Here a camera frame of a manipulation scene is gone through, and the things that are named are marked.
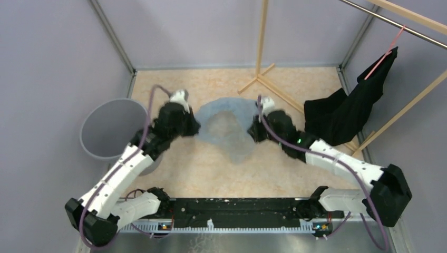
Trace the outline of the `blue plastic trash bag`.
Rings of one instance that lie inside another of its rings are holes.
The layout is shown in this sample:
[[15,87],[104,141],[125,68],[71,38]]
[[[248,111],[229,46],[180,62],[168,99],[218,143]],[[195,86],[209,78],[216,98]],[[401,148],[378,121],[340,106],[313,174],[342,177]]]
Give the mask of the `blue plastic trash bag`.
[[256,115],[256,102],[251,99],[226,97],[208,102],[195,114],[200,124],[196,137],[218,146],[232,163],[241,163],[255,147],[248,130]]

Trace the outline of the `grey round trash bin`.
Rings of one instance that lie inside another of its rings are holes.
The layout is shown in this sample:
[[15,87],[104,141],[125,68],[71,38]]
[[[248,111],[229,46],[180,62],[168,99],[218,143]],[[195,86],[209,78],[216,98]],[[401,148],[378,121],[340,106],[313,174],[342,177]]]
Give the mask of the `grey round trash bin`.
[[115,164],[147,116],[143,104],[128,98],[114,99],[94,109],[80,129],[80,144],[96,160]]

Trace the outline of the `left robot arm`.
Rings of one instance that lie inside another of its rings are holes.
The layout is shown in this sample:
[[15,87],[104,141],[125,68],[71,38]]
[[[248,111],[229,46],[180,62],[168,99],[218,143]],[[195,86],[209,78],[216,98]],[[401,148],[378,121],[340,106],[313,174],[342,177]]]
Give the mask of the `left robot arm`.
[[194,136],[199,128],[191,106],[165,103],[153,123],[135,134],[112,169],[81,198],[67,201],[65,211],[70,223],[88,247],[102,249],[121,228],[142,217],[167,215],[169,196],[161,188],[153,187],[134,199],[118,201],[173,140]]

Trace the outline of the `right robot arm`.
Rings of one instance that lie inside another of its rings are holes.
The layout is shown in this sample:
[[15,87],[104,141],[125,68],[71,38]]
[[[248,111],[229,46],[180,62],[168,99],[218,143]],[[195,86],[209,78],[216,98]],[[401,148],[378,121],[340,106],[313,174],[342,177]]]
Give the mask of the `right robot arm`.
[[284,110],[255,115],[248,133],[255,142],[276,142],[288,157],[359,185],[359,190],[319,187],[309,203],[315,217],[323,217],[329,211],[366,213],[383,226],[394,227],[412,199],[400,167],[381,167],[341,152],[324,140],[297,130]]

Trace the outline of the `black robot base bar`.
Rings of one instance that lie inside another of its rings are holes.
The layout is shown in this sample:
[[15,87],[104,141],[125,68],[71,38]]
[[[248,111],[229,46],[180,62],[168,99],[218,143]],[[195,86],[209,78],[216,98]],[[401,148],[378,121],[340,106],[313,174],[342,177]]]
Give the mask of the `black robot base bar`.
[[344,218],[326,211],[316,200],[301,198],[172,198],[148,219],[167,219],[175,228],[293,228],[303,221]]

